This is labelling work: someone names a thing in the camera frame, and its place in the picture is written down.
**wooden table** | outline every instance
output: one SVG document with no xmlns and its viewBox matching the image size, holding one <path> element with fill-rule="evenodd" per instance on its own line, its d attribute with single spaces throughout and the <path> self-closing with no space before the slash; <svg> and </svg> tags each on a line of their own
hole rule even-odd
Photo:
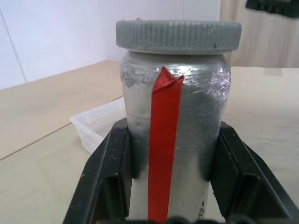
<svg viewBox="0 0 299 224">
<path fill-rule="evenodd" d="M 122 95 L 119 63 L 93 66 L 0 91 L 0 224 L 62 223 L 89 157 L 68 118 Z M 233 67 L 223 120 L 299 206 L 297 83 L 299 69 Z M 223 220 L 212 194 L 206 217 Z"/>
</svg>

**black object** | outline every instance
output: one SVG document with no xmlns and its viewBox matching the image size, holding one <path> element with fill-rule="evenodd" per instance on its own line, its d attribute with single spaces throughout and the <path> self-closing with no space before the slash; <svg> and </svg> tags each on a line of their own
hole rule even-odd
<svg viewBox="0 0 299 224">
<path fill-rule="evenodd" d="M 299 0 L 247 0 L 246 8 L 289 18 L 299 17 Z"/>
<path fill-rule="evenodd" d="M 126 119 L 114 124 L 87 161 L 64 218 L 64 224 L 153 224 L 125 221 L 132 184 Z M 211 184 L 227 223 L 299 223 L 299 210 L 265 162 L 222 122 Z M 197 224 L 217 222 L 200 220 Z M 173 217 L 166 224 L 189 224 Z"/>
</svg>

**jar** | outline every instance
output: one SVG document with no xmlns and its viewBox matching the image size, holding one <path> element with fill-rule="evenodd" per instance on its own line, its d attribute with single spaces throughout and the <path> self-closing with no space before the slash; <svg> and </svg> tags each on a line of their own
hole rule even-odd
<svg viewBox="0 0 299 224">
<path fill-rule="evenodd" d="M 165 67 L 184 76 L 168 216 L 190 221 L 205 214 L 210 168 L 228 98 L 230 66 L 223 53 L 238 48 L 235 22 L 119 21 L 116 42 L 128 49 L 120 75 L 132 149 L 129 218 L 148 217 L 148 173 L 153 86 Z"/>
</svg>

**red tape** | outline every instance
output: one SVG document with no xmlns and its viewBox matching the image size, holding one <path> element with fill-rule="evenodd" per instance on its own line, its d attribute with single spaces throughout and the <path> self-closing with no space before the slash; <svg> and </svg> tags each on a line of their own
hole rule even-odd
<svg viewBox="0 0 299 224">
<path fill-rule="evenodd" d="M 184 76 L 175 78 L 163 67 L 152 92 L 148 219 L 156 222 L 167 219 L 183 80 Z"/>
</svg>

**metallic jar surface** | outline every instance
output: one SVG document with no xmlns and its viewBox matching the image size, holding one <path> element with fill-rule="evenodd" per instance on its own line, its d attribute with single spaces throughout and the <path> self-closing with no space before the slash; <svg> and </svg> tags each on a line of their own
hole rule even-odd
<svg viewBox="0 0 299 224">
<path fill-rule="evenodd" d="M 131 134 L 134 180 L 129 218 L 147 219 L 151 94 L 162 67 L 183 75 L 168 216 L 202 219 L 221 115 L 230 87 L 223 55 L 192 56 L 128 52 L 121 81 Z"/>
</svg>

